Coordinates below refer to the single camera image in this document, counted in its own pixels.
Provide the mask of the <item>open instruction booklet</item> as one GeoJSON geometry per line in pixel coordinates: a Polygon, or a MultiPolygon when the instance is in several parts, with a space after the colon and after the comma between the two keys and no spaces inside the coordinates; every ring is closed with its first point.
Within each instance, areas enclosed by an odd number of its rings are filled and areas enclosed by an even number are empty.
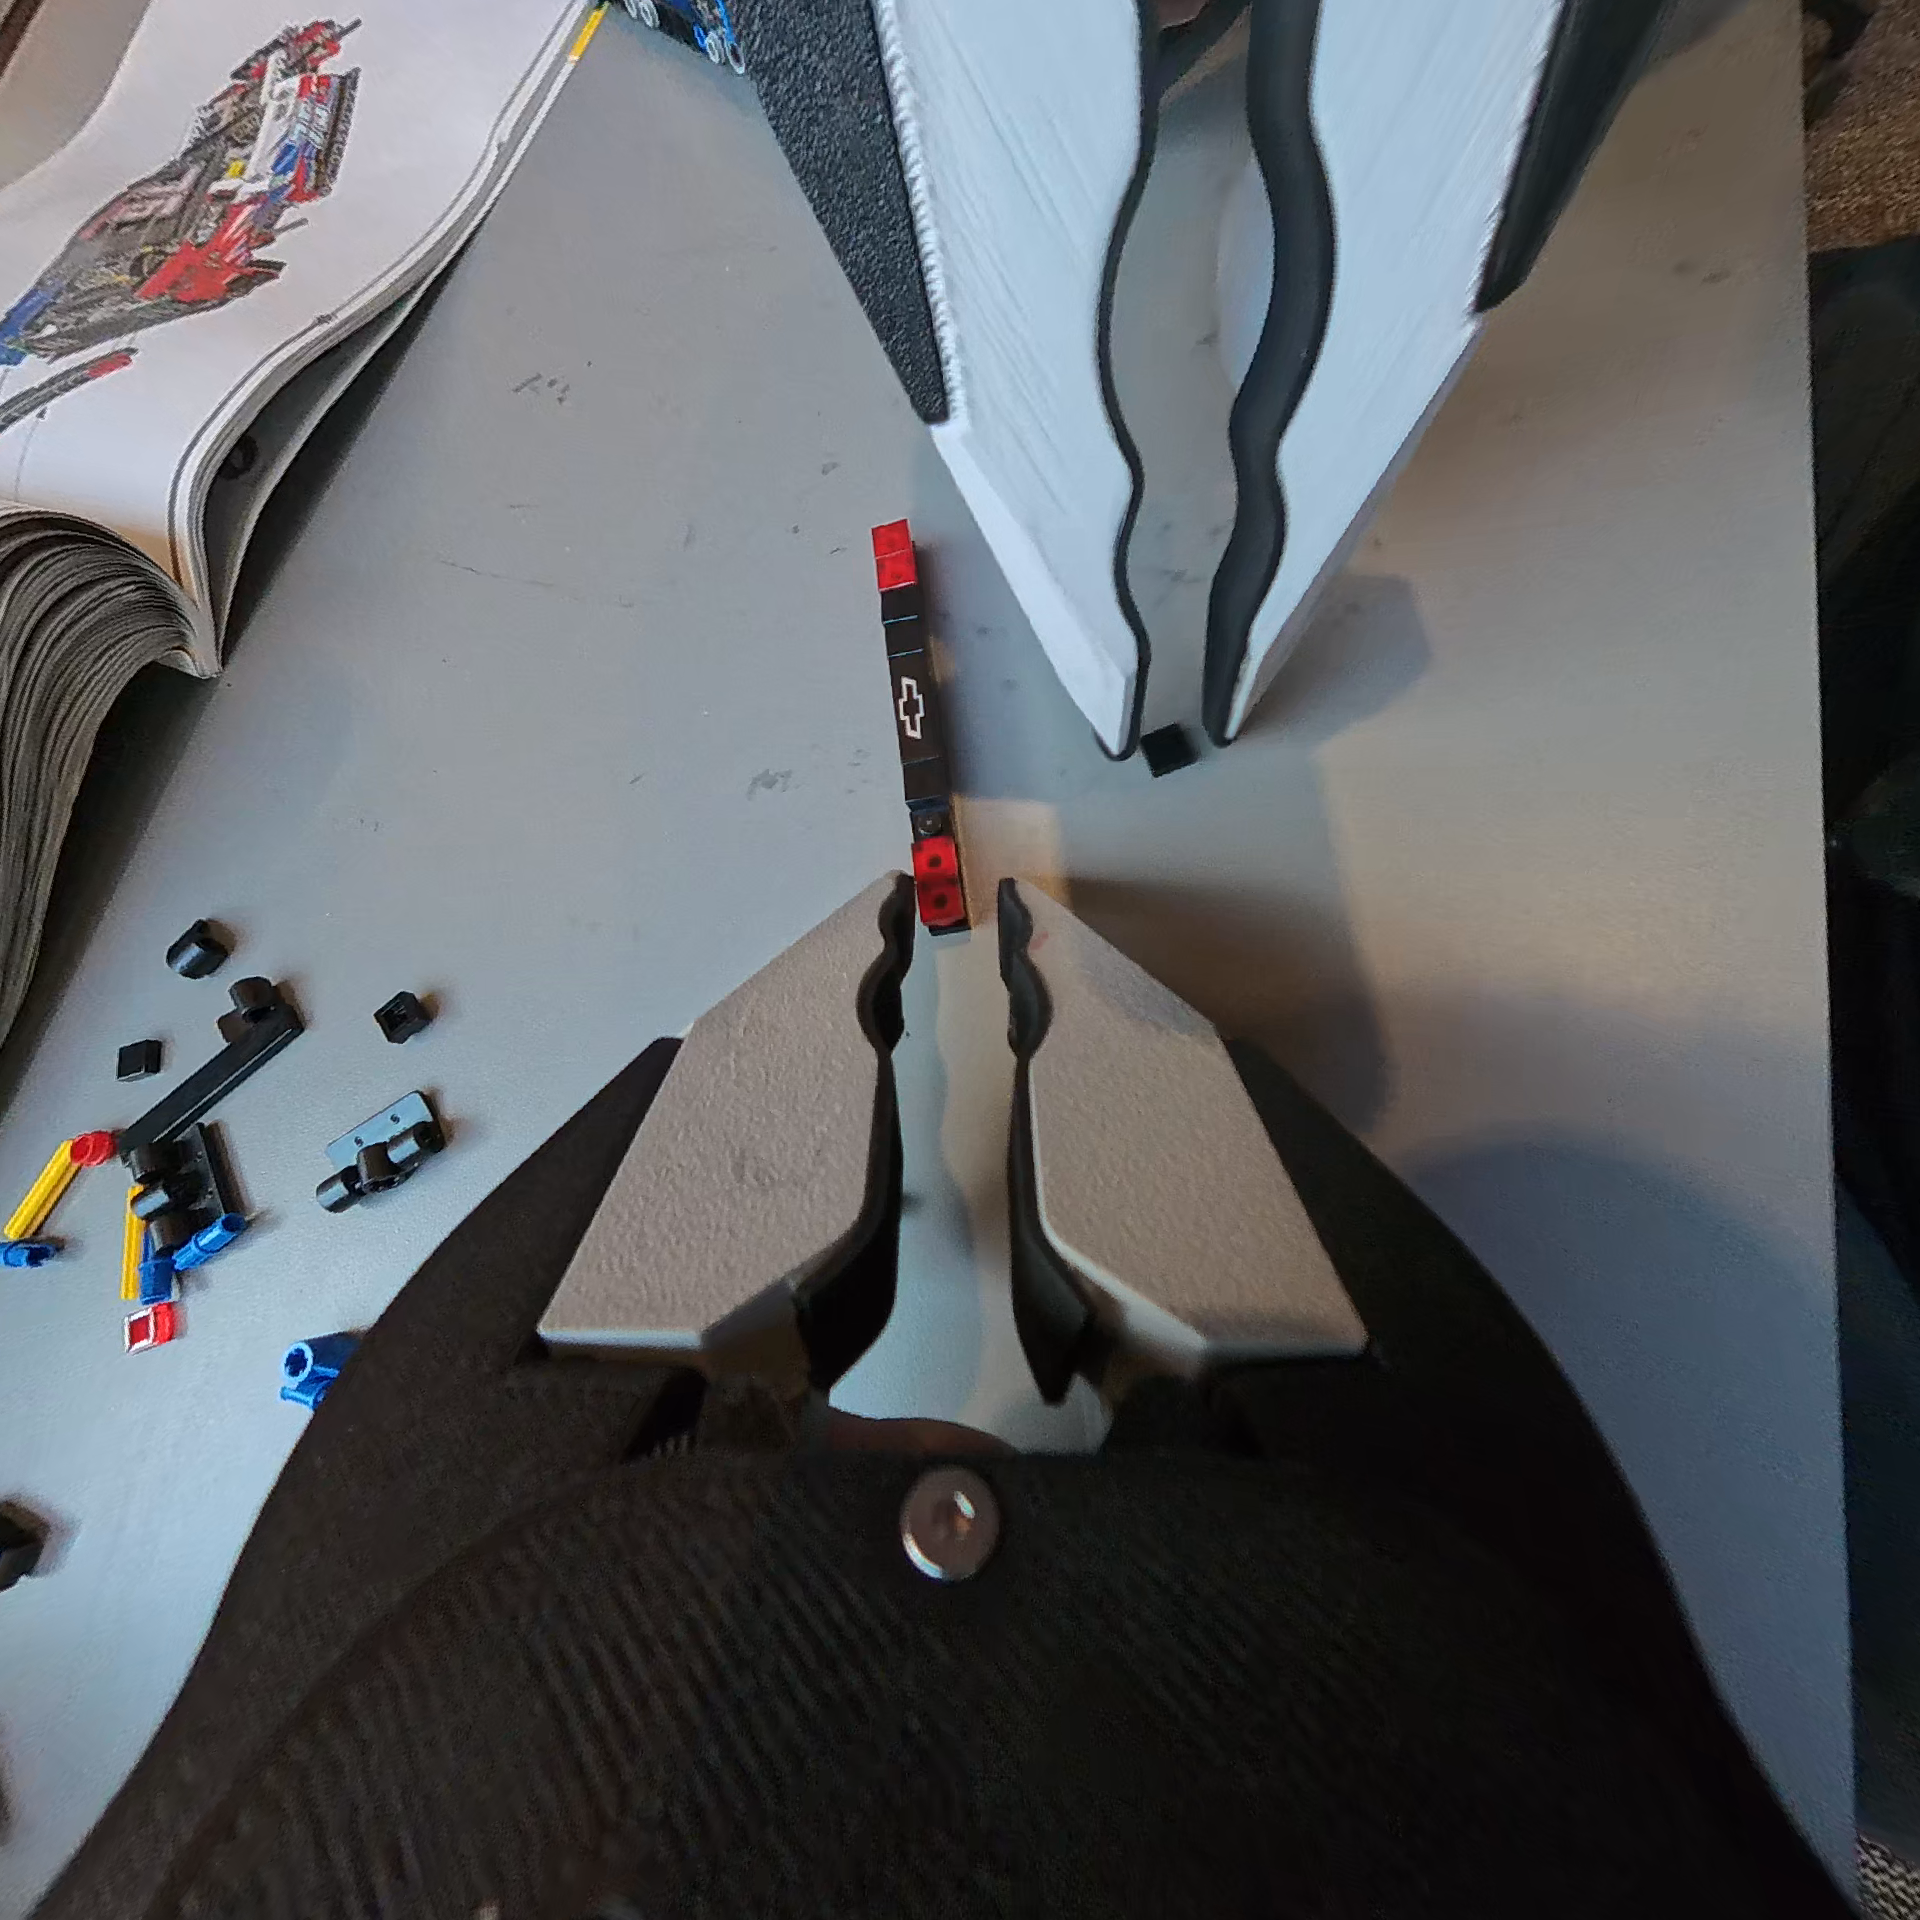
{"type": "Polygon", "coordinates": [[[4,182],[4,1033],[99,730],[221,672],[251,532],[463,252],[587,2],[147,2],[4,182]]]}

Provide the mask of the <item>grey desk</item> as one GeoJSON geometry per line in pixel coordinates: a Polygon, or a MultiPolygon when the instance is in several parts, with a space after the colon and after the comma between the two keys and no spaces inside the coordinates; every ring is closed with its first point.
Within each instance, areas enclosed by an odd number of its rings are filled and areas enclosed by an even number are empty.
{"type": "Polygon", "coordinates": [[[121,1181],[4,1279],[4,1916],[193,1664],[374,1322],[613,1071],[898,866],[870,524],[929,544],[966,855],[1067,892],[1464,1238],[1634,1478],[1720,1694],[1853,1868],[1801,21],[1734,2],[1622,103],[1258,717],[1108,760],[752,98],[611,21],[329,443],[205,685],[161,668],[74,833],[4,1200],[214,1055],[196,917],[306,1034],[224,1103],[258,1228],[124,1354],[121,1181]],[[437,1017],[389,1043],[374,1008],[437,1017]],[[445,1152],[325,1212],[427,1090],[445,1152]]]}

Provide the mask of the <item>black and red brick strip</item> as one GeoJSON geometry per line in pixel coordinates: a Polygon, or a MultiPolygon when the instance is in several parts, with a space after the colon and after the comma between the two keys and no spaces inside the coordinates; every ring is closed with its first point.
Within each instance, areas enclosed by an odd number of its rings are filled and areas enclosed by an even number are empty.
{"type": "Polygon", "coordinates": [[[930,650],[920,561],[909,518],[875,524],[871,556],[918,917],[930,932],[946,937],[970,928],[970,907],[940,672],[930,650]]]}

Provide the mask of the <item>long black beam brick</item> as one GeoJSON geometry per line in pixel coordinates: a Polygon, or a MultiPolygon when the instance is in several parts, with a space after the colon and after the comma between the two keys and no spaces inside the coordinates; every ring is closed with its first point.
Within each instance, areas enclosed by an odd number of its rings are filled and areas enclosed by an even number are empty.
{"type": "Polygon", "coordinates": [[[150,1150],[180,1140],[302,1033],[303,1017],[283,982],[264,977],[231,982],[230,1013],[220,1017],[221,1047],[117,1135],[121,1164],[133,1174],[150,1150]]]}

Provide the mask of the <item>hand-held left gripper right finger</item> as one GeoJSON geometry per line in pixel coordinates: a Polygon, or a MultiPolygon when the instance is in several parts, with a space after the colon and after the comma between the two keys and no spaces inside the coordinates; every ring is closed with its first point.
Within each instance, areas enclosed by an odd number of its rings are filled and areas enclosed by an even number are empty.
{"type": "Polygon", "coordinates": [[[1087,1381],[1355,1360],[1367,1328],[1219,1027],[1002,879],[1010,1287],[1050,1403],[1087,1381]]]}

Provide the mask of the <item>yellow axle with red end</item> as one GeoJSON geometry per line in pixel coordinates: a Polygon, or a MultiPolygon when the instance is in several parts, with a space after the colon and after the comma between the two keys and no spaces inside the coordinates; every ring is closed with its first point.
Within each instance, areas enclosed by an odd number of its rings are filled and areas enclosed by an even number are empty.
{"type": "Polygon", "coordinates": [[[83,1171],[105,1164],[115,1152],[117,1133],[112,1129],[87,1129],[55,1147],[35,1181],[4,1219],[4,1271],[38,1271],[61,1252],[61,1245],[48,1235],[61,1194],[83,1171]]]}

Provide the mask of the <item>black hinge plate brick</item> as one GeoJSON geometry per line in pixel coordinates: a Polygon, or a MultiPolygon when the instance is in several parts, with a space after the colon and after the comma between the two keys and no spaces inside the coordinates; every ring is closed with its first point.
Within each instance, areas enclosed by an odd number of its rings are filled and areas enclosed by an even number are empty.
{"type": "Polygon", "coordinates": [[[325,1212],[349,1212],[413,1181],[421,1164],[445,1152],[445,1141],[435,1098],[406,1090],[328,1141],[328,1177],[313,1187],[313,1197],[325,1212]]]}

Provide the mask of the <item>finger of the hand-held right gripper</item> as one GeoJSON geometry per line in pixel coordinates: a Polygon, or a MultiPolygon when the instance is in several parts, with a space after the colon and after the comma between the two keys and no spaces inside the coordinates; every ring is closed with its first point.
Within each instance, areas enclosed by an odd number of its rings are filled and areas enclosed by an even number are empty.
{"type": "Polygon", "coordinates": [[[1117,262],[1152,152],[1150,2],[880,2],[940,348],[933,443],[1112,757],[1150,636],[1122,581],[1144,467],[1114,387],[1117,262]]]}
{"type": "Polygon", "coordinates": [[[1560,2],[1250,2],[1250,234],[1223,295],[1233,523],[1203,720],[1243,729],[1373,499],[1475,342],[1560,2]]]}

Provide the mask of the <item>black plate brick assembly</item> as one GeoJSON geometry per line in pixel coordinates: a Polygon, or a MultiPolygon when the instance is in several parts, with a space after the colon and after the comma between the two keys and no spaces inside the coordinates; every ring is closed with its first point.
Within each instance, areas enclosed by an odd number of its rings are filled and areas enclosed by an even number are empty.
{"type": "Polygon", "coordinates": [[[174,1140],[127,1147],[121,1160],[136,1194],[131,1212],[164,1252],[246,1212],[215,1121],[190,1124],[174,1140]]]}

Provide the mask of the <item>blue pin brick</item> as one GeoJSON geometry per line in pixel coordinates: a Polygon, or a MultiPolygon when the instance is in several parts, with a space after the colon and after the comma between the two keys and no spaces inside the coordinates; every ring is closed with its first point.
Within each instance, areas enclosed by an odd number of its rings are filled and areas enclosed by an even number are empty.
{"type": "Polygon", "coordinates": [[[156,1306],[175,1298],[180,1279],[231,1246],[248,1228],[248,1213],[221,1212],[175,1246],[164,1246],[156,1235],[147,1235],[150,1246],[136,1268],[136,1301],[156,1306]]]}

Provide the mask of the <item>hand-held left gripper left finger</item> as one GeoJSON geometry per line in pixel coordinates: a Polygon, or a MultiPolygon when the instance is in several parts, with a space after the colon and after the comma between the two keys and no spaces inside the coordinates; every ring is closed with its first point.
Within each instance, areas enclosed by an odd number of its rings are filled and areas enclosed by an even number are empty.
{"type": "Polygon", "coordinates": [[[538,1337],[827,1395],[898,1294],[893,1050],[918,905],[875,879],[682,1034],[538,1337]]]}

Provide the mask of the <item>red blue black brick car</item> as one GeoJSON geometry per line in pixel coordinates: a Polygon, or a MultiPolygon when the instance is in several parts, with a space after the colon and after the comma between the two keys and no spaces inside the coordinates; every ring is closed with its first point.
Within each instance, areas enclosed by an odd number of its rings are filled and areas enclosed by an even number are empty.
{"type": "Polygon", "coordinates": [[[747,73],[744,43],[730,2],[599,2],[624,14],[637,25],[682,43],[719,68],[747,73]]]}

